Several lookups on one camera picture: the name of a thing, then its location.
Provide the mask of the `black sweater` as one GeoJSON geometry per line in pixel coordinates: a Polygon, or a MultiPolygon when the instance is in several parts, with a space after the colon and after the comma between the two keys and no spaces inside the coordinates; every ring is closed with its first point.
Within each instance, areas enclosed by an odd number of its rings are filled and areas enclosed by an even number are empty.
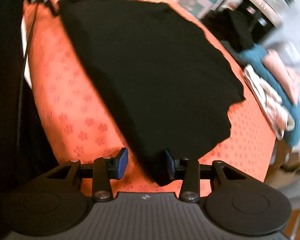
{"type": "Polygon", "coordinates": [[[200,159],[230,137],[244,101],[230,63],[204,31],[166,3],[60,0],[73,48],[128,146],[158,185],[174,159],[200,159]]]}

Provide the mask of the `black folded clothes pile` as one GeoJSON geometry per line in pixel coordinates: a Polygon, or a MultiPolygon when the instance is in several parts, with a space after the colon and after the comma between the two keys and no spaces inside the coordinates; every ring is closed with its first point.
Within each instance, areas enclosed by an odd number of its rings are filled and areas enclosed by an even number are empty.
{"type": "Polygon", "coordinates": [[[254,46],[245,16],[236,10],[210,11],[201,20],[202,24],[220,41],[226,41],[236,52],[254,46]]]}

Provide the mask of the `orange flower-pattern table mat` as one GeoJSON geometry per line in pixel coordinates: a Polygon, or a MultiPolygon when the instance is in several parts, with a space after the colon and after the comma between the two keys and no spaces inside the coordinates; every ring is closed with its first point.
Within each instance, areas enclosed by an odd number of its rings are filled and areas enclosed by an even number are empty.
{"type": "MultiPolygon", "coordinates": [[[[203,29],[207,40],[229,61],[244,87],[245,100],[228,111],[231,135],[199,162],[222,160],[248,175],[264,181],[275,144],[269,126],[252,92],[243,80],[243,71],[221,43],[194,16],[172,0],[141,0],[168,3],[184,18],[203,29]]],[[[34,100],[53,153],[63,164],[70,159],[92,163],[98,157],[116,154],[126,142],[85,74],[60,17],[40,5],[29,53],[34,100]]],[[[176,192],[181,181],[160,187],[140,168],[129,149],[129,162],[121,180],[111,180],[114,194],[123,192],[176,192]]]]}

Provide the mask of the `brown paper bag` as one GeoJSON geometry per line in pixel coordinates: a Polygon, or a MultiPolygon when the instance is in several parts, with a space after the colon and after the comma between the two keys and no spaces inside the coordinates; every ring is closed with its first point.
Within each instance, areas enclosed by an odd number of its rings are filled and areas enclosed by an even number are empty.
{"type": "Polygon", "coordinates": [[[275,189],[291,185],[300,178],[300,148],[276,141],[274,161],[269,165],[264,183],[275,189]]]}

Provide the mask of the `white quilted jacket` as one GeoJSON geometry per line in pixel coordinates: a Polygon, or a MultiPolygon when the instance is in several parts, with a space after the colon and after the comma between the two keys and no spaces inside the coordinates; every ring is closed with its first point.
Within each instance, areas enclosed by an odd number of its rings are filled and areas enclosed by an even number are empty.
{"type": "Polygon", "coordinates": [[[251,65],[243,70],[243,79],[252,91],[277,139],[282,140],[285,132],[295,127],[294,118],[282,104],[281,96],[266,80],[259,77],[251,65]]]}

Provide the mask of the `teal knitted sweater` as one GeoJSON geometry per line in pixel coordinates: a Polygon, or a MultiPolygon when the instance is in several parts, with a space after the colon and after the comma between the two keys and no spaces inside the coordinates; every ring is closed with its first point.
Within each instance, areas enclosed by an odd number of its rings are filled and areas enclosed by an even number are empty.
{"type": "Polygon", "coordinates": [[[281,96],[282,105],[289,111],[295,121],[294,129],[290,132],[285,132],[283,139],[288,146],[293,147],[296,146],[300,140],[300,102],[298,101],[297,105],[294,105],[277,79],[264,66],[262,59],[267,55],[267,51],[258,44],[254,44],[251,49],[243,50],[238,54],[240,59],[250,64],[254,72],[267,81],[267,83],[276,90],[279,96],[281,96]]]}

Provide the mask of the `pink folded garment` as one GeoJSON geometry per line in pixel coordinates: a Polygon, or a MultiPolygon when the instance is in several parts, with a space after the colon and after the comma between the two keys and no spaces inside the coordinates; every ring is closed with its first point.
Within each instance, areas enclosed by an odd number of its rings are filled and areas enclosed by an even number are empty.
{"type": "Polygon", "coordinates": [[[277,51],[272,49],[267,51],[262,63],[279,82],[290,101],[297,105],[300,94],[300,75],[293,68],[285,66],[277,51]]]}

